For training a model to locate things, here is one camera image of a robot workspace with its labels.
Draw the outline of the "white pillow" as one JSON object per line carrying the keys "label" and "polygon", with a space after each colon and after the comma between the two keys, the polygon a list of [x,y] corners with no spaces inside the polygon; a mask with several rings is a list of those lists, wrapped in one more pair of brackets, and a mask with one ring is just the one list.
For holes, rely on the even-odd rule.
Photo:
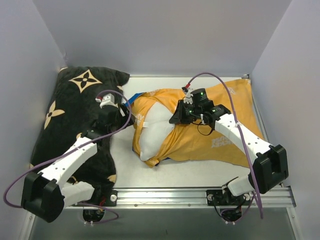
{"label": "white pillow", "polygon": [[155,102],[149,109],[138,140],[141,161],[145,162],[158,154],[165,139],[175,128],[174,124],[169,123],[172,116],[173,114],[159,102]]}

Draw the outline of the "blue and yellow Mickey pillowcase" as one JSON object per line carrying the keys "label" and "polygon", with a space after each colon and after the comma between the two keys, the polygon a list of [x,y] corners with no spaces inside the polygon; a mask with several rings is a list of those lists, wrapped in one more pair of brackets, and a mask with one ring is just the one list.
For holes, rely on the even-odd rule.
{"label": "blue and yellow Mickey pillowcase", "polygon": [[[255,120],[250,79],[236,79],[225,85],[218,84],[206,89],[209,99],[215,104],[222,104],[228,109],[234,104],[237,119],[258,137],[262,134]],[[138,94],[131,99],[132,114],[135,116],[133,151],[140,157],[139,139],[144,118],[155,102],[164,105],[172,114],[177,103],[185,96],[181,89],[163,88]],[[161,161],[172,159],[177,162],[188,160],[217,160],[247,168],[245,154],[230,140],[217,131],[211,131],[209,126],[195,124],[175,125],[173,131],[166,137],[158,154],[144,162],[153,168]]]}

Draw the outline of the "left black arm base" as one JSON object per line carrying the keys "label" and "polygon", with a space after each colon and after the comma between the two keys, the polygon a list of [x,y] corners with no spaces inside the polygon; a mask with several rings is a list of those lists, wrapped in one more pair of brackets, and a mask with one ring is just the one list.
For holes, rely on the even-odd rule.
{"label": "left black arm base", "polygon": [[85,201],[81,203],[82,214],[84,224],[99,225],[106,224],[117,220],[119,214],[111,209],[111,207],[117,206],[118,192],[111,190],[108,195],[102,195],[97,202]]}

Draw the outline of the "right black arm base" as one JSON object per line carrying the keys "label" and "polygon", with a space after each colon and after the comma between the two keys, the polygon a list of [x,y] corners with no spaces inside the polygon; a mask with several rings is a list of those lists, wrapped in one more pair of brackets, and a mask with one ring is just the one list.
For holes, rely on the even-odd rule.
{"label": "right black arm base", "polygon": [[233,196],[228,189],[206,190],[207,205],[214,207],[217,215],[225,224],[235,225],[248,211],[253,199],[249,193]]}

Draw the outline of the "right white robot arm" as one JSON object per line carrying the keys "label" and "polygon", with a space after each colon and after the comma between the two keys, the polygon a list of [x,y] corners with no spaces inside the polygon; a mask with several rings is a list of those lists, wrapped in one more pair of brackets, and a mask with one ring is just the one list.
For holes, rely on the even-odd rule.
{"label": "right white robot arm", "polygon": [[182,88],[185,96],[178,101],[169,123],[189,125],[199,120],[227,137],[246,156],[250,173],[230,180],[222,191],[222,200],[232,205],[240,195],[256,192],[265,194],[289,176],[287,151],[280,144],[273,146],[241,124],[236,115],[222,104],[215,105],[206,90]]}

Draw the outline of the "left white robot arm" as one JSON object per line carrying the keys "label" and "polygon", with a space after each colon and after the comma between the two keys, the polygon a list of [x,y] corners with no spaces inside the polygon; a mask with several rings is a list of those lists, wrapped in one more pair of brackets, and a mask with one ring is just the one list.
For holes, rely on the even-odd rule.
{"label": "left white robot arm", "polygon": [[42,163],[39,172],[31,169],[24,178],[21,207],[51,223],[66,207],[86,202],[95,206],[101,193],[85,181],[69,183],[74,173],[98,153],[103,139],[129,126],[133,120],[130,104],[104,103],[89,128],[61,156]]}

